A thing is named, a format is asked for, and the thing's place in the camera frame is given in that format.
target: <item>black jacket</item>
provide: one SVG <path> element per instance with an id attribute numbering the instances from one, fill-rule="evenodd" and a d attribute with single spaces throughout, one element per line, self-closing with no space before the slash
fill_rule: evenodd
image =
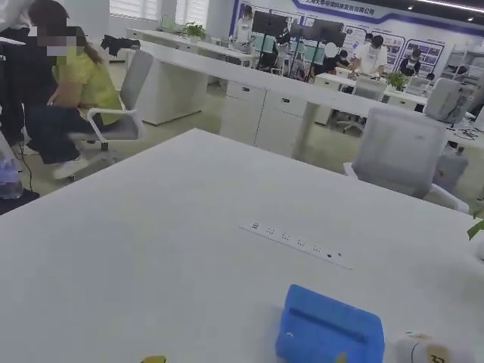
<path id="1" fill-rule="evenodd" d="M 418 74 L 420 72 L 420 61 L 417 60 L 417 62 L 412 68 L 412 67 L 407 67 L 408 60 L 409 60 L 409 57 L 406 57 L 404 60 L 402 60 L 402 62 L 400 63 L 400 71 L 406 76 L 413 76 L 415 74 Z"/>

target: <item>window blind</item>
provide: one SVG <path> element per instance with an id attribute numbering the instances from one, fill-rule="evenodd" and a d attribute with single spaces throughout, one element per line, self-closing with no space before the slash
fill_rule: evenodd
<path id="1" fill-rule="evenodd" d="M 195 22 L 206 26 L 209 0 L 177 0 L 175 21 L 178 24 Z"/>
<path id="2" fill-rule="evenodd" d="M 110 0 L 110 13 L 125 17 L 156 20 L 160 0 Z"/>

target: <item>white sneaker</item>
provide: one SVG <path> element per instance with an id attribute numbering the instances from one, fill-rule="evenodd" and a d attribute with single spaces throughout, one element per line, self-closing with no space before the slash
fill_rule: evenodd
<path id="1" fill-rule="evenodd" d="M 84 157 L 62 163 L 56 170 L 54 170 L 54 179 L 65 179 L 71 175 L 76 174 L 79 170 L 83 170 L 89 165 L 89 162 Z"/>

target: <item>yellow object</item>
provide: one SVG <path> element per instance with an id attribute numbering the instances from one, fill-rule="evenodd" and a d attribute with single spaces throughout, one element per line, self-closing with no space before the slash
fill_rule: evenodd
<path id="1" fill-rule="evenodd" d="M 67 56 L 57 57 L 57 65 L 53 68 L 54 77 L 75 83 L 82 83 L 82 95 L 79 112 L 87 119 L 90 108 L 107 108 L 122 110 L 121 101 L 106 64 L 96 64 L 86 53 L 77 54 L 77 47 L 69 47 Z M 115 123 L 118 115 L 101 114 L 103 124 Z"/>
<path id="2" fill-rule="evenodd" d="M 334 363 L 346 363 L 346 353 L 345 352 L 340 353 L 337 356 L 336 361 L 334 361 Z"/>
<path id="3" fill-rule="evenodd" d="M 162 355 L 153 355 L 143 359 L 141 363 L 166 363 L 166 358 Z"/>

